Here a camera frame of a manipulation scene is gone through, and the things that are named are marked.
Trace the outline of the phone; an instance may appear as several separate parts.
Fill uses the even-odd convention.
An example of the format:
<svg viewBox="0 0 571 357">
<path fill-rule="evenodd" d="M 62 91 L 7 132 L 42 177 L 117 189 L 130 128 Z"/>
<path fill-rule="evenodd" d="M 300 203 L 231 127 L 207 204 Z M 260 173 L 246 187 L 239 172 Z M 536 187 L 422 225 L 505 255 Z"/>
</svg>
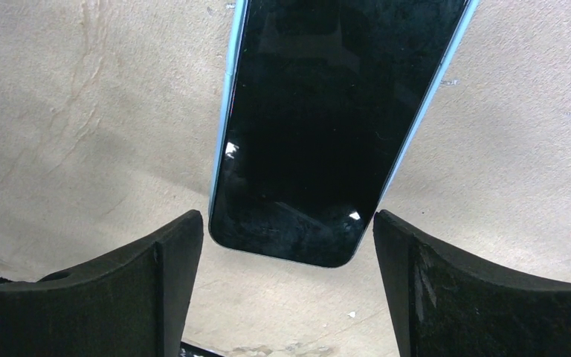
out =
<svg viewBox="0 0 571 357">
<path fill-rule="evenodd" d="M 222 247 L 347 264 L 476 1 L 235 3 L 208 210 Z"/>
</svg>

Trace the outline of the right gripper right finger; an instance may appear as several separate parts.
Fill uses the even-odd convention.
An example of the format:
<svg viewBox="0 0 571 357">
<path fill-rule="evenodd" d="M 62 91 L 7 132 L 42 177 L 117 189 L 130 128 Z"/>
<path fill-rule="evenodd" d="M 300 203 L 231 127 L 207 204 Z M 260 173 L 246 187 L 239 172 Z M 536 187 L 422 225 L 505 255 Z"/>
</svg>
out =
<svg viewBox="0 0 571 357">
<path fill-rule="evenodd" d="M 571 283 L 490 262 L 387 210 L 373 236 L 401 356 L 571 356 Z"/>
</svg>

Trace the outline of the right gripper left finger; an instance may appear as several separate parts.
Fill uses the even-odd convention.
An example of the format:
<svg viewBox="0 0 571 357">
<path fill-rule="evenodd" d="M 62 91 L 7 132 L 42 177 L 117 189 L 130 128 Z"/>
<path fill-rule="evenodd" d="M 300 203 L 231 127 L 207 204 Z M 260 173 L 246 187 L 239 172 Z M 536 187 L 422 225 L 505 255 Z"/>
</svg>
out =
<svg viewBox="0 0 571 357">
<path fill-rule="evenodd" d="M 35 283 L 0 284 L 0 356 L 176 356 L 201 256 L 189 210 Z"/>
</svg>

